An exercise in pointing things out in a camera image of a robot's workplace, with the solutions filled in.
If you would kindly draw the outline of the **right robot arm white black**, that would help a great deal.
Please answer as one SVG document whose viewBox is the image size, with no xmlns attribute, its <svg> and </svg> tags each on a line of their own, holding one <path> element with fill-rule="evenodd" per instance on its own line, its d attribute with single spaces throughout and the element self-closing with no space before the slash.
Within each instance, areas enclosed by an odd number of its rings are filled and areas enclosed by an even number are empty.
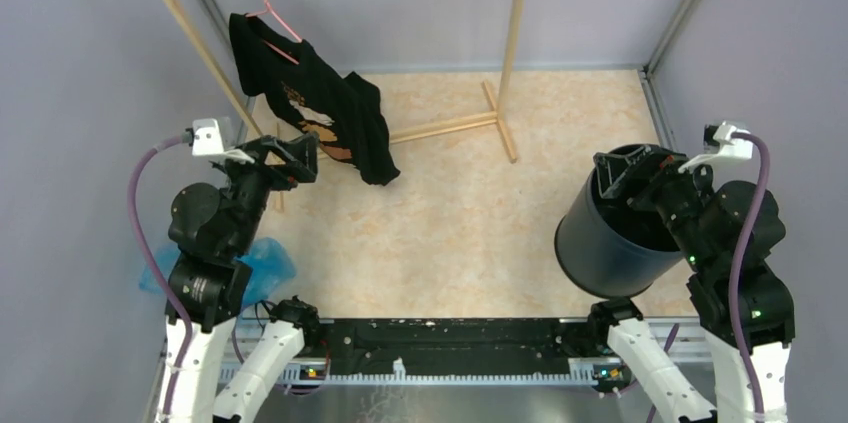
<svg viewBox="0 0 848 423">
<path fill-rule="evenodd" d="M 703 397 L 624 298 L 596 304 L 589 347 L 618 356 L 669 422 L 782 422 L 794 301 L 768 265 L 786 228 L 769 191 L 771 155 L 734 133 L 688 157 L 656 145 L 594 156 L 602 198 L 658 217 L 691 268 L 687 289 L 710 351 L 715 399 Z"/>
</svg>

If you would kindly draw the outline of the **blue plastic trash bag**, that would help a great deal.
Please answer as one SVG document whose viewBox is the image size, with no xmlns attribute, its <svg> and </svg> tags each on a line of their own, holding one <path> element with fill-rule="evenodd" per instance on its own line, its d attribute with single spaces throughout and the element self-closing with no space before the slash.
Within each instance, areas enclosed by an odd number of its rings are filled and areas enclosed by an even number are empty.
<svg viewBox="0 0 848 423">
<path fill-rule="evenodd" d="M 174 268 L 179 254 L 180 251 L 173 242 L 153 252 L 154 260 L 166 279 Z M 240 260 L 252 269 L 252 275 L 242 299 L 243 308 L 262 300 L 270 301 L 271 294 L 297 274 L 294 262 L 285 248 L 276 239 L 270 237 L 254 240 L 248 253 Z M 147 293 L 163 295 L 162 289 L 146 263 L 144 263 L 138 287 Z"/>
</svg>

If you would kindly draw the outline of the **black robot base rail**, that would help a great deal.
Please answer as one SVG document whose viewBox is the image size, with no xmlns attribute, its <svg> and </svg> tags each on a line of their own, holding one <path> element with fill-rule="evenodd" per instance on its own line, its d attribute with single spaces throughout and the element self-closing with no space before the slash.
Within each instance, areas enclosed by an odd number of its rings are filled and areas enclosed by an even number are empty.
<svg viewBox="0 0 848 423">
<path fill-rule="evenodd" d="M 540 385 L 622 391 L 635 379 L 574 318 L 327 319 L 277 378 L 329 386 Z"/>
</svg>

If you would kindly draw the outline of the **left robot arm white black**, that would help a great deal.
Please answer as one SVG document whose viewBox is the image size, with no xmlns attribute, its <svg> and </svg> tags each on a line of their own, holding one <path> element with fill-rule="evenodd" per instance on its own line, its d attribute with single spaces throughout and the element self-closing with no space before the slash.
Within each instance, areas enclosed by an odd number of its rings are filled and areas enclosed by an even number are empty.
<svg viewBox="0 0 848 423">
<path fill-rule="evenodd" d="M 274 304 L 259 342 L 219 392 L 227 343 L 252 269 L 248 253 L 270 193 L 317 179 L 316 133 L 282 141 L 262 136 L 217 153 L 229 179 L 181 190 L 171 203 L 169 238 L 179 256 L 168 276 L 153 274 L 166 295 L 166 368 L 157 422 L 251 422 L 287 366 L 322 343 L 317 309 L 292 297 Z"/>
</svg>

